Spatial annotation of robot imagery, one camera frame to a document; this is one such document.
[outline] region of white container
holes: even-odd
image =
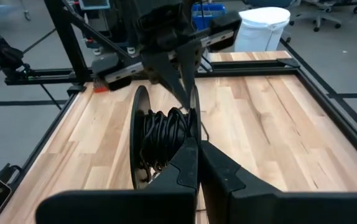
[[[234,43],[235,52],[277,50],[279,39],[289,23],[290,12],[279,7],[262,7],[239,13],[241,27]]]

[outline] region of office chair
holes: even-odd
[[[321,27],[321,22],[324,20],[335,22],[335,28],[339,29],[341,27],[341,21],[329,13],[332,12],[332,7],[337,6],[356,6],[353,10],[354,14],[357,14],[357,0],[304,0],[318,7],[318,10],[312,12],[303,12],[296,15],[290,22],[289,25],[294,25],[295,21],[301,19],[314,19],[315,24],[314,32],[318,32]]]
[[[242,2],[247,6],[247,9],[255,9],[259,7],[281,7],[290,9],[299,6],[301,0],[242,0]],[[287,31],[284,31],[284,33],[288,36],[285,41],[289,43],[291,41],[290,33]]]

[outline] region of black cable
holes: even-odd
[[[206,73],[210,73],[209,69],[206,68],[206,66],[204,66],[202,62],[199,64],[199,66],[201,66],[201,68],[203,68]]]
[[[195,110],[183,114],[178,108],[170,109],[167,116],[163,112],[152,110],[144,117],[140,150],[141,161],[146,168],[148,181],[151,180],[150,167],[156,172],[162,171],[174,157],[186,138],[196,136],[191,132]]]
[[[203,131],[204,131],[205,134],[206,134],[206,140],[209,141],[209,139],[210,139],[209,133],[208,133],[208,131],[206,130],[206,127],[205,127],[205,125],[203,124],[202,121],[201,121],[201,125],[202,125],[202,128],[203,128]]]
[[[205,56],[202,55],[202,58],[205,60],[206,63],[208,63],[210,65],[210,67],[213,69],[213,65],[211,64],[211,62],[209,61],[209,59],[207,59]]]
[[[53,101],[53,103],[55,104],[55,106],[57,106],[57,108],[59,108],[60,110],[62,109],[61,106],[59,105],[59,103],[54,99],[54,97],[50,94],[50,92],[46,89],[46,87],[44,87],[43,84],[40,84],[40,86],[43,88],[43,90],[46,92],[46,94],[50,97],[50,99]]]
[[[202,121],[201,121],[201,125],[202,125],[202,128],[203,128],[203,131],[204,131],[205,134],[206,134],[206,140],[209,141],[209,139],[210,139],[209,133],[208,133],[208,131],[206,130],[205,125],[203,125]]]

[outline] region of blue bin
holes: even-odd
[[[192,18],[198,30],[206,29],[212,19],[223,16],[226,13],[226,8],[222,4],[204,4],[202,18],[201,5],[194,4],[192,6]]]

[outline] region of wood grain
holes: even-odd
[[[289,57],[286,52],[213,54],[219,60]],[[357,151],[295,76],[200,78],[210,141],[283,191],[357,191]],[[46,197],[73,189],[131,189],[129,124],[134,92],[145,85],[154,111],[177,100],[160,85],[134,82],[111,93],[80,93],[0,215],[34,223]],[[202,192],[197,224],[207,222]]]

